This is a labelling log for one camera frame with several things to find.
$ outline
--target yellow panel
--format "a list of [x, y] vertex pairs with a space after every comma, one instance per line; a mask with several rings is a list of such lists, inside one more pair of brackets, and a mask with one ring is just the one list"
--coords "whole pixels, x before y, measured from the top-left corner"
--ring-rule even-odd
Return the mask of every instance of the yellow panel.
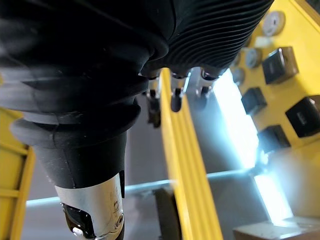
[[19, 189], [25, 157], [0, 149], [0, 189]]
[[283, 31], [274, 37], [262, 33], [262, 24], [255, 30], [250, 47], [262, 48], [263, 59], [279, 47], [292, 46], [299, 68], [299, 74], [281, 84], [266, 85], [263, 69], [245, 67], [246, 49], [241, 53], [240, 66], [245, 68], [245, 81], [239, 87], [244, 94], [250, 87], [260, 87], [267, 101], [267, 107], [253, 117], [258, 131], [267, 126], [281, 124], [292, 147], [320, 140], [320, 134], [298, 138], [285, 112], [303, 97], [320, 94], [320, 29], [310, 23], [310, 18], [301, 13], [302, 8], [290, 0], [276, 0], [271, 11], [284, 11], [286, 23]]
[[0, 240], [10, 239], [10, 231], [13, 221], [13, 214], [16, 206], [16, 199], [0, 197]]
[[293, 47], [299, 74], [283, 83], [266, 85], [261, 65], [246, 68], [244, 48], [239, 67], [245, 70], [245, 80], [239, 89], [244, 94], [248, 88], [260, 87], [267, 107], [253, 116], [258, 131], [280, 124], [291, 143], [292, 147], [270, 154], [269, 160], [293, 213], [320, 217], [320, 133], [299, 138], [285, 114], [303, 97], [320, 95], [320, 18], [305, 0], [275, 0], [270, 11], [285, 13], [283, 31], [266, 37], [260, 23], [250, 47], [262, 48], [263, 59], [277, 48]]
[[161, 125], [167, 169], [173, 184], [183, 239], [222, 240], [211, 189], [201, 156], [187, 98], [171, 111], [170, 72], [162, 71]]

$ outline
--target black square button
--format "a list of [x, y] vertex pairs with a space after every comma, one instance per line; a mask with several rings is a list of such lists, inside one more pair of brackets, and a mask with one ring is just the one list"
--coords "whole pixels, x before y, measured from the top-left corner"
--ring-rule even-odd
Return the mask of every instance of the black square button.
[[280, 125], [268, 126], [259, 132], [257, 136], [259, 144], [266, 154], [291, 146]]
[[306, 96], [285, 112], [299, 138], [320, 132], [320, 95]]
[[249, 88], [241, 98], [245, 113], [253, 116], [267, 106], [264, 95], [259, 87]]

